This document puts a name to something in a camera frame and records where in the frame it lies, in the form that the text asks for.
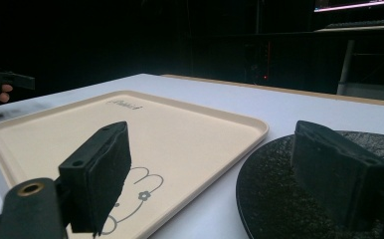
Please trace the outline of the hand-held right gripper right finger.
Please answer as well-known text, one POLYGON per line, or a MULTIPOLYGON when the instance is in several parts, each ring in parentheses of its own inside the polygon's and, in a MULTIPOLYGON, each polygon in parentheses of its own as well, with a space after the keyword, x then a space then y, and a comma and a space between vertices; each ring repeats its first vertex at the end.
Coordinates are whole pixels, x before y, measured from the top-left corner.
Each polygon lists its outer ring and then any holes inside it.
POLYGON ((296 182, 338 225, 368 229, 384 188, 384 159, 314 122, 296 123, 290 166, 296 182))

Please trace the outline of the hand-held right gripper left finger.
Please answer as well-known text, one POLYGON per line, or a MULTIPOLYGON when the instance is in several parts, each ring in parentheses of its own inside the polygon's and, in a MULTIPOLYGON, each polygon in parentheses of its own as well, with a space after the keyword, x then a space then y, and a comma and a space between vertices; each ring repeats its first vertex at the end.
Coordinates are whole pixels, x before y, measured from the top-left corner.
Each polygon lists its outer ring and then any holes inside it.
POLYGON ((130 167, 125 121, 103 126, 59 165, 59 179, 70 191, 74 233, 101 234, 130 167))

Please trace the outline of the black speckled plate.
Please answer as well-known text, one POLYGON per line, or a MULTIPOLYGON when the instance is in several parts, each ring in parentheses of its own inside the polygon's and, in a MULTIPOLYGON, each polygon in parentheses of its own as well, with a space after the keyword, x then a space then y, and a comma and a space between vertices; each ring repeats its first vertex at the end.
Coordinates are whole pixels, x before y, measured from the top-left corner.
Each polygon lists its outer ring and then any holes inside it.
MULTIPOLYGON (((384 135, 339 134, 384 159, 384 135)), ((376 219, 368 229, 338 225, 295 180, 290 166, 294 134, 255 151, 237 180, 238 209, 251 239, 384 239, 384 188, 375 196, 376 219)))

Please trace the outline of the beige plastic tray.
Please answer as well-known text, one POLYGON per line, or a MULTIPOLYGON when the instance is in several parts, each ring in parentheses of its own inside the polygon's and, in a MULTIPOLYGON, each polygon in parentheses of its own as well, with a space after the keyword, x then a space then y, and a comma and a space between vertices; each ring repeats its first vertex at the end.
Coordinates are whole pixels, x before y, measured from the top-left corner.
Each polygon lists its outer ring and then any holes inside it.
POLYGON ((0 122, 5 185, 56 178, 59 164, 117 121, 128 126, 131 171, 101 235, 70 239, 147 239, 269 131, 260 119, 137 92, 105 94, 0 122))

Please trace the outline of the metal stand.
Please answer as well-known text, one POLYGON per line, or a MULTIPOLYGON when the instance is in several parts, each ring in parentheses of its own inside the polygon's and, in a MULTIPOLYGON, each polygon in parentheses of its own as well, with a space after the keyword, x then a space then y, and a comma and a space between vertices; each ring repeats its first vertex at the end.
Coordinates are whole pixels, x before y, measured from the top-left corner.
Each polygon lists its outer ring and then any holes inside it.
POLYGON ((345 52, 345 56, 343 59, 342 70, 341 70, 340 79, 339 79, 339 82, 337 85, 337 91, 336 91, 336 93, 340 96, 345 95, 346 84, 347 84, 347 80, 348 80, 348 76, 349 76, 354 46, 355 46, 354 40, 348 40, 347 41, 346 52, 345 52))

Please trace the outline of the dark desk with keyboard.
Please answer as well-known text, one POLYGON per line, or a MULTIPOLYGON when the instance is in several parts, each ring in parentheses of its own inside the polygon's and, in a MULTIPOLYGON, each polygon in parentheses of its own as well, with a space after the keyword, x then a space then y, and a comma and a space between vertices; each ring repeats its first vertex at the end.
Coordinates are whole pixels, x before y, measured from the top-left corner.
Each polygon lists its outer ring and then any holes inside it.
POLYGON ((345 23, 331 23, 319 32, 340 32, 340 31, 365 31, 365 30, 384 30, 383 20, 357 21, 345 23))

